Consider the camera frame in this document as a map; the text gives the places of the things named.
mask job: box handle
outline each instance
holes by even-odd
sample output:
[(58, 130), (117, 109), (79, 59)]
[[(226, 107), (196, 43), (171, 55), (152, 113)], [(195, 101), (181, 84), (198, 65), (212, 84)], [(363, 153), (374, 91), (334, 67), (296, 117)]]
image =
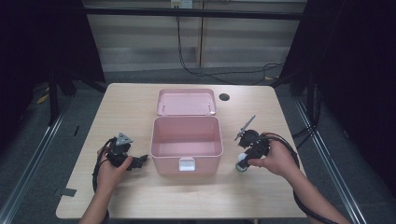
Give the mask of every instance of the box handle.
[(178, 162), (179, 171), (195, 171), (195, 159), (193, 157), (180, 158)]

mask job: hand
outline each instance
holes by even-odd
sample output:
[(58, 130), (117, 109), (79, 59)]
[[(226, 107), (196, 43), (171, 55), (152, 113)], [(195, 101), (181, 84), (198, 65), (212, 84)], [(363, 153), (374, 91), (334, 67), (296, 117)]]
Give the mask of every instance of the hand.
[(111, 164), (110, 161), (107, 160), (106, 154), (110, 150), (110, 147), (107, 147), (105, 149), (105, 153), (103, 153), (101, 162), (102, 165), (100, 166), (99, 169), (99, 174), (98, 174), (98, 186), (96, 191), (102, 191), (102, 192), (112, 192), (117, 185), (121, 182), (126, 169), (129, 167), (129, 165), (132, 162), (132, 157), (127, 157), (123, 164), (120, 167), (115, 167)]
[(288, 149), (276, 140), (270, 140), (270, 151), (263, 159), (251, 159), (247, 162), (253, 166), (265, 167), (275, 175), (286, 177), (298, 167)]

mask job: black round hole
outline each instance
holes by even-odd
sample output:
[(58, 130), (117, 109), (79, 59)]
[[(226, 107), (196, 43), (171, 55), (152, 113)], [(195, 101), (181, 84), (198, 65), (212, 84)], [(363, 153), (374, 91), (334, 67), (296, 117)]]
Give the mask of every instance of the black round hole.
[(220, 98), (220, 100), (222, 100), (222, 101), (228, 101), (228, 100), (230, 100), (230, 95), (227, 94), (227, 93), (222, 93), (222, 94), (219, 96), (219, 98)]

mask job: gray floor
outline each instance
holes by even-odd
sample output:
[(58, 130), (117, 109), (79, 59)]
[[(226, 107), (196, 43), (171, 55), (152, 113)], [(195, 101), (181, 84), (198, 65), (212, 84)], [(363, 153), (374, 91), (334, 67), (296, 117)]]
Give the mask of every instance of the gray floor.
[[(260, 68), (242, 69), (254, 71)], [(224, 69), (206, 69), (213, 73)], [(262, 78), (257, 74), (231, 74), (217, 76), (232, 83), (252, 84)], [(112, 82), (156, 82), (156, 83), (207, 83), (225, 84), (212, 77), (195, 77), (181, 69), (164, 71), (107, 73), (107, 83)], [(269, 84), (264, 80), (260, 85)], [(77, 223), (76, 220), (60, 220), (55, 215), (60, 198), (54, 191), (64, 188), (78, 158), (79, 151), (91, 127), (95, 113), (103, 94), (90, 87), (76, 83), (78, 92), (72, 97), (71, 104), (64, 113), (64, 119), (54, 136), (43, 161), (40, 163), (33, 181), (21, 201), (12, 223)], [(46, 101), (41, 105), (35, 103), (41, 91), (35, 93), (35, 99), (29, 105), (21, 120), (17, 137), (7, 146), (7, 153), (0, 158), (0, 205), (3, 207), (9, 194), (14, 190), (26, 165), (35, 153), (42, 136), (48, 129), (50, 105)], [(276, 88), (276, 94), (282, 106), (291, 133), (299, 132), (304, 123), (298, 112), (294, 99), (290, 96), (289, 86)], [(62, 102), (65, 97), (60, 94)], [(396, 220), (396, 200), (390, 195), (386, 186), (375, 172), (362, 159), (356, 146), (345, 138), (343, 128), (324, 105), (320, 116), (318, 130), (328, 149), (332, 153), (340, 173), (344, 177), (352, 194), (356, 198), (367, 223), (394, 223)], [(295, 139), (296, 145), (303, 138)], [(308, 178), (321, 190), (323, 195), (343, 214), (348, 216), (344, 203), (334, 186), (319, 154), (311, 140), (299, 148), (305, 172)], [(111, 220), (111, 223), (179, 223), (176, 220)], [(243, 220), (199, 220), (198, 223), (243, 223)], [(264, 219), (262, 223), (307, 223), (306, 218)]]

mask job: electrical outlet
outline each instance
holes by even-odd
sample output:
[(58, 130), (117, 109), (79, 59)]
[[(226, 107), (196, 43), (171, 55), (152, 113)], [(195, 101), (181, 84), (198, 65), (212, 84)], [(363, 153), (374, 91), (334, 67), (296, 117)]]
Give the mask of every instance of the electrical outlet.
[(192, 0), (181, 0), (181, 8), (192, 8)]
[(181, 0), (171, 0), (171, 8), (181, 8)]

